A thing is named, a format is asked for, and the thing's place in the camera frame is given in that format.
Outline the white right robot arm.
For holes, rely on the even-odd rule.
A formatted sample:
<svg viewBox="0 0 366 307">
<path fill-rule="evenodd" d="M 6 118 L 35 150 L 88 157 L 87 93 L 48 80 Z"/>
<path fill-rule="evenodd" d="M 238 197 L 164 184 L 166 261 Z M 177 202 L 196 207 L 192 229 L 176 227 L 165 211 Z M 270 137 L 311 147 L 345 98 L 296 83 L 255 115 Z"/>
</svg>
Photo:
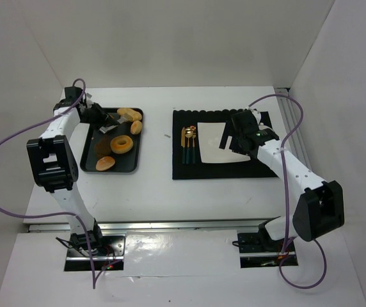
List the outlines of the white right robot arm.
<svg viewBox="0 0 366 307">
<path fill-rule="evenodd" d="M 252 110 L 233 114 L 225 124 L 219 147 L 227 146 L 261 162 L 284 183 L 286 213 L 260 224 L 259 234 L 271 241 L 300 237 L 310 242 L 343 226 L 342 186 L 313 173 L 284 148 L 273 129 L 257 119 Z"/>
</svg>

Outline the silver metal tongs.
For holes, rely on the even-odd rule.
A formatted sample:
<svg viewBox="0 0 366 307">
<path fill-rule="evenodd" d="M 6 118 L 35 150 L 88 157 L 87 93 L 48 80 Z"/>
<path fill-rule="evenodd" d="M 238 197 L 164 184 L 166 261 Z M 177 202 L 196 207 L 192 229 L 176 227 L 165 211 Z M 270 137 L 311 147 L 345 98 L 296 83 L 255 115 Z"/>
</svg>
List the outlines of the silver metal tongs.
<svg viewBox="0 0 366 307">
<path fill-rule="evenodd" d="M 117 128 L 119 125 L 126 123 L 126 122 L 132 122 L 133 117 L 129 116 L 127 114 L 119 117 L 119 119 L 114 119 L 112 117 L 107 117 L 104 121 L 104 123 L 99 125 L 99 131 L 103 134 L 106 134 L 107 132 Z"/>
</svg>

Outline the long bread roll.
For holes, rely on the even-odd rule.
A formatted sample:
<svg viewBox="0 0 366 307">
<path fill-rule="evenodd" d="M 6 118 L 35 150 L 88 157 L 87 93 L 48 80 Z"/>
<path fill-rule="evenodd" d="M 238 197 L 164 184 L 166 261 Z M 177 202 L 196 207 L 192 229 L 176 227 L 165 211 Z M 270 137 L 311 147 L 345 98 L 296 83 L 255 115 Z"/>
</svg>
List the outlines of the long bread roll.
<svg viewBox="0 0 366 307">
<path fill-rule="evenodd" d="M 120 116 L 126 117 L 129 122 L 141 121 L 142 114 L 131 108 L 121 107 L 116 111 Z"/>
</svg>

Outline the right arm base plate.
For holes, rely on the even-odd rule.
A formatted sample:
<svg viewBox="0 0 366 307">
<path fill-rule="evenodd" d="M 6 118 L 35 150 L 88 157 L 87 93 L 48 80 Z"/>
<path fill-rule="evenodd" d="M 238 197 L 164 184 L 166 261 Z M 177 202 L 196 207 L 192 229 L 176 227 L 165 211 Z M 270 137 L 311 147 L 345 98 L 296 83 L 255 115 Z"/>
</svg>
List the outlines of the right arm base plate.
<svg viewBox="0 0 366 307">
<path fill-rule="evenodd" d="M 238 249 L 242 269 L 278 267 L 282 260 L 284 266 L 298 266 L 293 243 L 281 253 L 283 240 L 271 240 L 260 233 L 238 233 L 232 245 Z"/>
</svg>

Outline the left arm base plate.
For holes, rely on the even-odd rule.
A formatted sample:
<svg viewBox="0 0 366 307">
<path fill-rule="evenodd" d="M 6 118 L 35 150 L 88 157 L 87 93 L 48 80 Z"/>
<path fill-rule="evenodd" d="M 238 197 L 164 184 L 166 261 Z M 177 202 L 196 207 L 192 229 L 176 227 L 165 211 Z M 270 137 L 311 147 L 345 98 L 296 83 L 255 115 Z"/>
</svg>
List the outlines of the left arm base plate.
<svg viewBox="0 0 366 307">
<path fill-rule="evenodd" d="M 69 240 L 57 238 L 67 249 L 65 272 L 91 271 L 89 252 L 75 248 Z M 103 237 L 103 246 L 92 248 L 94 269 L 96 272 L 106 267 L 107 271 L 122 271 L 124 268 L 125 235 L 108 235 Z"/>
</svg>

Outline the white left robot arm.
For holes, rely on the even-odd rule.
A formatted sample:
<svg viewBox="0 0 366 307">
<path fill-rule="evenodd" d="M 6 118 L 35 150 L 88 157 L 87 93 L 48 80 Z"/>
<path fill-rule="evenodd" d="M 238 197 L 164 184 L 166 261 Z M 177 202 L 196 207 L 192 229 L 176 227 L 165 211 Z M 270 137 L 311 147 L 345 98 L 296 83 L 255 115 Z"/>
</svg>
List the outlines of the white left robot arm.
<svg viewBox="0 0 366 307">
<path fill-rule="evenodd" d="M 78 251 L 102 249 L 106 242 L 96 219 L 90 214 L 77 188 L 79 168 L 69 140 L 75 128 L 84 123 L 98 135 L 91 151 L 95 171 L 105 172 L 124 155 L 131 162 L 143 128 L 143 114 L 138 109 L 118 108 L 108 111 L 93 102 L 82 88 L 64 89 L 64 97 L 53 109 L 54 116 L 45 132 L 26 144 L 35 184 L 43 187 L 70 213 L 68 248 Z"/>
</svg>

